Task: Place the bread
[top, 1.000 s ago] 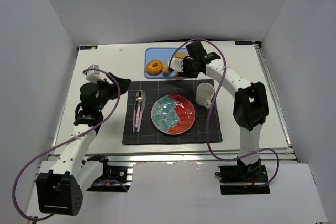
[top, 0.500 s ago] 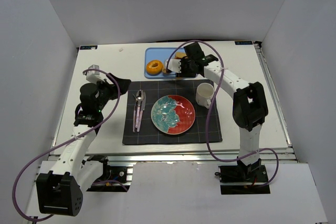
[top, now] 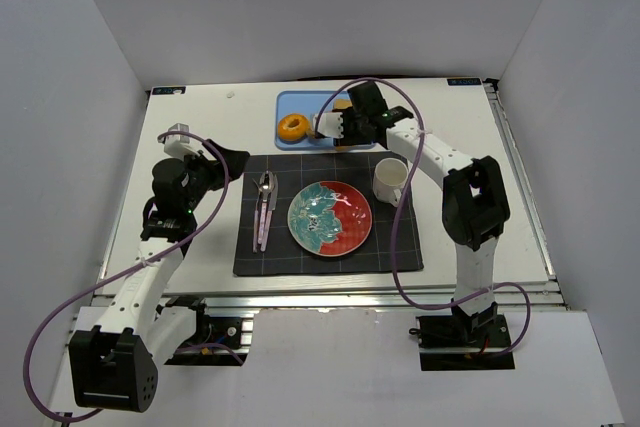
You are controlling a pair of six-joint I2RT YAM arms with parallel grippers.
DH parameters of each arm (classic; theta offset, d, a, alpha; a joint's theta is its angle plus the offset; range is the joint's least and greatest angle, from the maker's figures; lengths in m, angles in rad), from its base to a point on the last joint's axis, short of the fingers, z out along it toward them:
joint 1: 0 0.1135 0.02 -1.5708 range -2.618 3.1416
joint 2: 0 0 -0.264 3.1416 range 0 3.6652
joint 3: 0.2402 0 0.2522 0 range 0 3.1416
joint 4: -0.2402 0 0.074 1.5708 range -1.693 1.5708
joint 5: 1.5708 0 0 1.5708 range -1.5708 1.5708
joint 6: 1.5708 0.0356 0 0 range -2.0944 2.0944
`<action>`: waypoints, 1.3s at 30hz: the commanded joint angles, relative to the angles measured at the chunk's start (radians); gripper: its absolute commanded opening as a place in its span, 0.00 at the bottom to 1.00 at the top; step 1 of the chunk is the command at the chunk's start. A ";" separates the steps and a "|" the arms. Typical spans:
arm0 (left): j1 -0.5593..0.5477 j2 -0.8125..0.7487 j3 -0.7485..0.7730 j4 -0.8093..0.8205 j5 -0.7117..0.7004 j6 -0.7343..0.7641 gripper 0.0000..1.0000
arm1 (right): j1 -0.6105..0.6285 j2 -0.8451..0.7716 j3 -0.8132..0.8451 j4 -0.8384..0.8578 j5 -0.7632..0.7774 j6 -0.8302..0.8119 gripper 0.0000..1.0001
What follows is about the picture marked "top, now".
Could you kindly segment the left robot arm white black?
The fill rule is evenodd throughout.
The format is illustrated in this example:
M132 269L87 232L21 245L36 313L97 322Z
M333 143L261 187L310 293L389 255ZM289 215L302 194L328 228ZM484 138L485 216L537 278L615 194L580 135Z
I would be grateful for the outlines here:
M152 169L153 195L143 210L135 269L97 323L77 330L68 345L73 394L80 407L146 411L159 370L199 329L196 301L159 302L195 233L194 211L208 192L225 191L250 158L211 140L202 149L185 134L162 139L165 159Z

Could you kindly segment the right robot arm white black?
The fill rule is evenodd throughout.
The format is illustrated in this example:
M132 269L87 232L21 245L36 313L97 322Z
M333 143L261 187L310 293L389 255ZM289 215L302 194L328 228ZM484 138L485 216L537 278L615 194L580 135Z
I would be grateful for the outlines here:
M440 188L442 225L456 250L456 286L445 307L469 337L497 317L494 258L511 215L500 165L439 139L414 101L389 107L382 83L365 77L344 86L352 107L342 115L339 140L347 146L376 143L409 161L411 174L422 172Z

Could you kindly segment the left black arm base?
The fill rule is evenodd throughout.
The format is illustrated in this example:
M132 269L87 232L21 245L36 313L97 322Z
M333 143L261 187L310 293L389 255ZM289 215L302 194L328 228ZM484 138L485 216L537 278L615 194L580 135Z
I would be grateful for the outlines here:
M169 307L186 307L196 312L195 333L179 346L184 352L174 354L166 362L171 366L234 366L240 363L224 346L232 350L242 361L247 354L242 353L241 317L212 315L205 299L191 295L171 297L164 305L156 307L156 318Z

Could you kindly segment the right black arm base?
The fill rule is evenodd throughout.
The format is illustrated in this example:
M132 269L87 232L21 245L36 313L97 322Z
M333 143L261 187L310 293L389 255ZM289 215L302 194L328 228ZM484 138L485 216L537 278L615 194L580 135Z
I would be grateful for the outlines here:
M409 335L417 341L420 367L424 372L480 372L514 370L511 352L499 352L511 346L506 319L481 327L469 338L453 316L421 316Z

